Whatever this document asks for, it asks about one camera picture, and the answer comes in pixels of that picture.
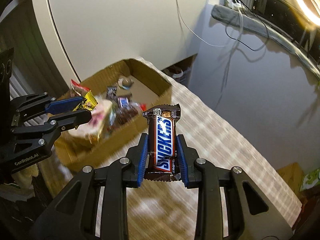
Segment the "yellow candy packet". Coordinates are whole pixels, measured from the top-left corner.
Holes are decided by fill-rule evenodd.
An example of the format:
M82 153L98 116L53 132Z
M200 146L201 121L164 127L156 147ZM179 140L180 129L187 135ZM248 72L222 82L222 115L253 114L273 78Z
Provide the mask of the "yellow candy packet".
M84 96L84 99L73 109L73 111L78 111L86 109L92 111L97 107L98 102L91 91L87 92Z

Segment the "dark small Snickers bar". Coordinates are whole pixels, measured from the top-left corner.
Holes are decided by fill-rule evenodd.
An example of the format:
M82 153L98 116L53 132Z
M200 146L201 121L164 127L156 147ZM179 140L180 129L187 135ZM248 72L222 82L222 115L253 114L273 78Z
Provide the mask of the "dark small Snickers bar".
M132 94L121 95L117 97L118 107L120 109L128 109L130 106Z

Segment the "grey windowsill cushion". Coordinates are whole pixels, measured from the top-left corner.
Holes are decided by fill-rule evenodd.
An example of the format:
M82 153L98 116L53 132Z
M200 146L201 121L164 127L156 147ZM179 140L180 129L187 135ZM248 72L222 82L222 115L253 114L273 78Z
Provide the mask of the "grey windowsill cushion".
M255 35L260 35L276 42L279 46L284 48L287 52L294 55L300 63L307 68L312 74L319 80L319 69L305 54L303 54L297 46L290 42L285 36L281 35L261 20L258 20L254 16L247 16L244 12L241 13L243 21L241 22L241 16L238 11L232 10L223 5L214 5L211 16L227 25L234 27L243 27L245 31L249 31Z

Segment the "checkered beige tablecloth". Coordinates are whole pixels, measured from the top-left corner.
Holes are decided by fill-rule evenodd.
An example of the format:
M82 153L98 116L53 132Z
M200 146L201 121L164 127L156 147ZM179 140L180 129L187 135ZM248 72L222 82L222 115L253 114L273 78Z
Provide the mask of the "checkered beige tablecloth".
M148 108L179 104L176 118L139 115L91 151L57 141L78 158L76 176L32 228L35 239L292 239L292 224L242 167L216 167L209 147L221 134L204 126L214 113L136 59L121 60L82 84L101 94L120 76L146 86L133 98Z

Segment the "brown cardboard box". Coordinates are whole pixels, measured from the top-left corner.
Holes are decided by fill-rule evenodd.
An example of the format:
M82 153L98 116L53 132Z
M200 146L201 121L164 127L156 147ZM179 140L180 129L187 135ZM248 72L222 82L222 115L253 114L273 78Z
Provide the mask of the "brown cardboard box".
M143 111L171 102L170 81L151 63L138 59L113 63L81 83L72 80L61 98L86 92L98 103L92 119L62 132L54 144L61 164L73 172L101 165L147 128Z

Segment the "white cabinet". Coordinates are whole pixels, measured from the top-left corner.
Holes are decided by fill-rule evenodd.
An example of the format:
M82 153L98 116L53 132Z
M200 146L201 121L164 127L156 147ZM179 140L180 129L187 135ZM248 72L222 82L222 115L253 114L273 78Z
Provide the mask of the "white cabinet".
M66 82L122 59L164 69L199 51L208 6L219 0L32 0L36 20Z

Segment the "clear red cake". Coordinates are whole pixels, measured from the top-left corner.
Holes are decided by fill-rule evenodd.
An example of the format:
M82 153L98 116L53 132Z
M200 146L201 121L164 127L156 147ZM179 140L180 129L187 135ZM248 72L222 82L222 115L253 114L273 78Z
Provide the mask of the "clear red cake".
M135 116L142 114L144 111L146 111L146 104L136 102L131 102L128 109L118 108L116 110L116 124L118 126L124 125Z

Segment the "pink white snack pouch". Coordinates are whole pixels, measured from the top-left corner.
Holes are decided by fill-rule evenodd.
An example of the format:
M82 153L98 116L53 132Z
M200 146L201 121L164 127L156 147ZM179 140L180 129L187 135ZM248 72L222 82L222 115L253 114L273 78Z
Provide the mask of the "pink white snack pouch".
M92 118L77 128L68 131L72 139L79 139L85 143L95 144L99 141L103 132L107 117L110 116L113 103L107 99L99 99L96 107L91 111Z

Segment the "green cartoon bag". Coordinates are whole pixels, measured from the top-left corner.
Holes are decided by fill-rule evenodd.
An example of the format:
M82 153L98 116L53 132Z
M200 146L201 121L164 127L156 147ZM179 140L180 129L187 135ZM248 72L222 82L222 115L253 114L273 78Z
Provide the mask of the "green cartoon bag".
M305 175L302 180L300 191L305 191L319 185L319 173L320 168L317 168Z

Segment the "large Snickers bar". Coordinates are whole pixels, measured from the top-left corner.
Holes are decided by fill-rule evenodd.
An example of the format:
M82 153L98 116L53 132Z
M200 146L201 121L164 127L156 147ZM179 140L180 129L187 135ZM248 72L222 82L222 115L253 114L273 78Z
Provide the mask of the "large Snickers bar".
M157 105L143 112L148 123L149 162L144 178L170 182L179 180L176 122L181 117L181 107Z

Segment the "small black snack packet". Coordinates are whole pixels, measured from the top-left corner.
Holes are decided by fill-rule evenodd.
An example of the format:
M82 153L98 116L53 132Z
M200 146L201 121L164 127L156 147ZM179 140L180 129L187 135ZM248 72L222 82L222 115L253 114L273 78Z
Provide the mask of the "small black snack packet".
M117 99L117 86L108 86L106 89L106 99L115 101Z

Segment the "white power strip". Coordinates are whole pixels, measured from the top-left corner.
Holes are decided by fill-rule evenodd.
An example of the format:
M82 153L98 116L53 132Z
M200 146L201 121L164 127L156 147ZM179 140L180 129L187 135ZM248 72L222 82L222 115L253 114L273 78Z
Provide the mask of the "white power strip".
M228 7L232 10L235 10L235 11L246 10L244 4L240 0L224 0L223 4L225 7Z

